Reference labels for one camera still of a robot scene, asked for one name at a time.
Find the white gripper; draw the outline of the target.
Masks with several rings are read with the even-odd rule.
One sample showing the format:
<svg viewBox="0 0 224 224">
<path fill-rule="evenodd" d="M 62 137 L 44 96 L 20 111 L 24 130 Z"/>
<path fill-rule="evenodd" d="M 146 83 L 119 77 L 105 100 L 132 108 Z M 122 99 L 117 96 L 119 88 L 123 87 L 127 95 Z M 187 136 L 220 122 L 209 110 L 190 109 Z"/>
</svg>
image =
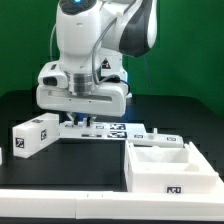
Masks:
<svg viewBox="0 0 224 224">
<path fill-rule="evenodd" d="M 128 87 L 124 83 L 105 82 L 87 96 L 75 96 L 67 89 L 39 85 L 36 98 L 42 109 L 66 112 L 72 126 L 78 123 L 75 113 L 94 114 L 86 118 L 86 126 L 91 127 L 96 120 L 95 115 L 123 116 L 127 93 Z"/>
</svg>

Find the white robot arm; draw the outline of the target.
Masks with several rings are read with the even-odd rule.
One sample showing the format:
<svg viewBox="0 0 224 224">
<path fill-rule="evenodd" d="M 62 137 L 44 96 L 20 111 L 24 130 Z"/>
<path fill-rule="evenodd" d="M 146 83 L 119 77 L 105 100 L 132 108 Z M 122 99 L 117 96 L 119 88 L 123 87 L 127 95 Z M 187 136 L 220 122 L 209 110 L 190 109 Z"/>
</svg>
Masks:
<svg viewBox="0 0 224 224">
<path fill-rule="evenodd" d="M 128 86 L 102 74 L 100 53 L 147 53 L 157 35 L 157 0 L 59 0 L 52 32 L 60 57 L 39 73 L 38 106 L 67 115 L 123 116 Z"/>
</svg>

